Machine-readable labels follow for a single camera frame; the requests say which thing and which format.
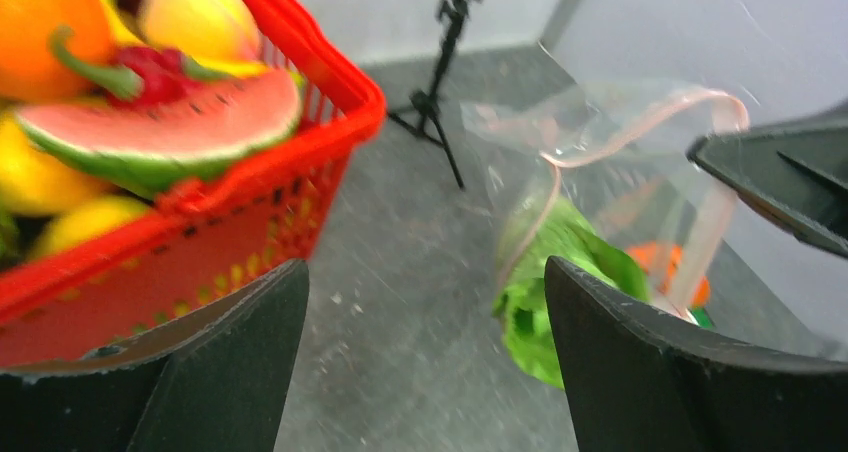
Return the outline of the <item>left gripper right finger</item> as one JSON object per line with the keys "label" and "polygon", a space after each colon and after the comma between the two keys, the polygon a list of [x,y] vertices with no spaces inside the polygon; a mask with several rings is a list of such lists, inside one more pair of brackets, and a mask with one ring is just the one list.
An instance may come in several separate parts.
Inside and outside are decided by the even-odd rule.
{"label": "left gripper right finger", "polygon": [[843,451],[847,366],[704,329],[604,285],[558,346],[583,451]]}

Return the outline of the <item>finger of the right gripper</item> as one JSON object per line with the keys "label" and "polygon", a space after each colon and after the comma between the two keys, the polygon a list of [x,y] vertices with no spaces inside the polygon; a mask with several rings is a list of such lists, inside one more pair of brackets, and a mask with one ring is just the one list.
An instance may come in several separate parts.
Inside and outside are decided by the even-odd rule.
{"label": "finger of the right gripper", "polygon": [[847,257],[847,103],[806,117],[711,134],[690,162],[798,241]]}

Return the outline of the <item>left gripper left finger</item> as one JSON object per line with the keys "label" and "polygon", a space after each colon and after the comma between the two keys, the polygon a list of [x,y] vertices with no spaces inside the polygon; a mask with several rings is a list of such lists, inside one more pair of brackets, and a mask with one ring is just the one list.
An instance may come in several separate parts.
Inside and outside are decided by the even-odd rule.
{"label": "left gripper left finger", "polygon": [[73,361],[1,373],[5,451],[270,451],[309,298],[288,261],[231,295]]}

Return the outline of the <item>toy napa cabbage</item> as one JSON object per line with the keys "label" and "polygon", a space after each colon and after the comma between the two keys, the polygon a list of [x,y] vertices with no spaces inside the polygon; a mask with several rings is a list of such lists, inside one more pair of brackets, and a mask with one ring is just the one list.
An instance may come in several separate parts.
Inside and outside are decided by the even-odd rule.
{"label": "toy napa cabbage", "polygon": [[646,273],[623,250],[604,240],[566,198],[556,199],[513,265],[493,304],[502,343],[525,374],[565,388],[558,346],[574,293],[594,283],[648,303]]}

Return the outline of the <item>clear zip top bag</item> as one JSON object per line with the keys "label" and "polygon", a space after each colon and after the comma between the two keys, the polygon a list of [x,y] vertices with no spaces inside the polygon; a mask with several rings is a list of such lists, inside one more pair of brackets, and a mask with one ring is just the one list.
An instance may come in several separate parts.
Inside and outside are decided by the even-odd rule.
{"label": "clear zip top bag", "polygon": [[[658,144],[663,126],[697,106],[710,112],[703,120],[708,129],[740,132],[747,127],[747,111],[738,99],[700,86],[572,87],[523,111],[462,104],[463,124],[487,169],[488,192],[501,225],[495,253],[498,292],[507,267],[563,197],[624,252],[658,243],[657,262],[646,274],[652,289],[648,303],[698,325],[688,308],[737,200],[681,153]],[[662,295],[658,286],[672,245],[682,248],[683,259]]]}

